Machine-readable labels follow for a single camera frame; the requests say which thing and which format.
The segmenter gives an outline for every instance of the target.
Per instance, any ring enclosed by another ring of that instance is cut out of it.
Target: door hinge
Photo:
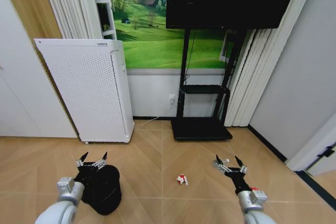
[[[330,157],[335,151],[333,150],[334,146],[327,146],[325,151],[322,154],[317,155],[318,157]]]

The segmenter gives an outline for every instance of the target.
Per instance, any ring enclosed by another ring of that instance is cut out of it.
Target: white curtain
[[[251,33],[235,70],[225,126],[247,126],[306,0],[291,0],[279,28]]]
[[[102,39],[95,0],[50,0],[64,39]]]

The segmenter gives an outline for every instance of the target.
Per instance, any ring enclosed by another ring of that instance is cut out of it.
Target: tv stand
[[[185,70],[187,63],[187,54],[189,47],[190,29],[186,28],[184,32],[182,66],[180,77],[180,88],[177,101],[176,117],[172,120],[172,129],[174,138],[178,141],[214,141],[228,140],[232,138],[226,127],[224,127],[226,111],[230,98],[230,90],[227,87],[230,75],[233,70],[234,61],[240,53],[245,39],[246,31],[239,31],[234,43],[232,53],[225,68],[222,85],[186,85],[184,84]],[[217,94],[216,105],[211,117],[183,117],[185,94]],[[220,116],[220,107],[223,97],[224,105],[222,116]]]

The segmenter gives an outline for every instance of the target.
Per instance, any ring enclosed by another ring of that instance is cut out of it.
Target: baseboard
[[[266,140],[266,138],[257,132],[255,128],[253,128],[250,124],[247,127],[257,138],[259,138],[260,141],[262,141],[263,144],[266,145],[267,148],[270,149],[271,152],[273,152],[278,157],[278,159],[280,159],[282,162],[287,160],[284,154],[279,152],[278,149],[276,149],[269,141]]]
[[[133,119],[134,120],[151,120],[156,118],[156,116],[134,116]],[[172,119],[174,119],[174,116],[159,116],[159,118],[157,120],[167,120],[170,121]]]
[[[336,211],[336,199],[321,187],[314,179],[312,179],[304,171],[295,172],[308,186],[311,187],[329,206]]]

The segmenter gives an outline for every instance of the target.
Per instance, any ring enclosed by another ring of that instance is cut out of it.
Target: wooden floor
[[[336,170],[327,173],[322,173],[312,178],[319,183],[328,193],[336,198]]]
[[[266,192],[265,212],[277,223],[335,223],[335,212],[247,128],[230,131],[230,142],[181,143],[168,121],[153,121],[136,127],[129,144],[2,137],[0,223],[34,223],[56,201],[58,179],[76,176],[75,161],[86,151],[88,161],[108,151],[108,163],[121,174],[123,197],[106,217],[81,202],[75,223],[243,223],[231,180],[213,167],[215,154],[243,160],[247,182]],[[188,186],[177,184],[180,173]]]

